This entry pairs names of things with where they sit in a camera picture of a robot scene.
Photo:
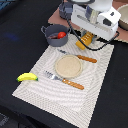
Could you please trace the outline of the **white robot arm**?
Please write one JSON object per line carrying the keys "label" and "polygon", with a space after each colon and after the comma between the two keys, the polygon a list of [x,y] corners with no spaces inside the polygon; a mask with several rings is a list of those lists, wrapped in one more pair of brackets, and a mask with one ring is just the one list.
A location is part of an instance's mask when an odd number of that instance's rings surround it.
{"label": "white robot arm", "polygon": [[121,14],[112,6],[113,0],[68,0],[73,4],[71,22],[107,41],[118,28]]}

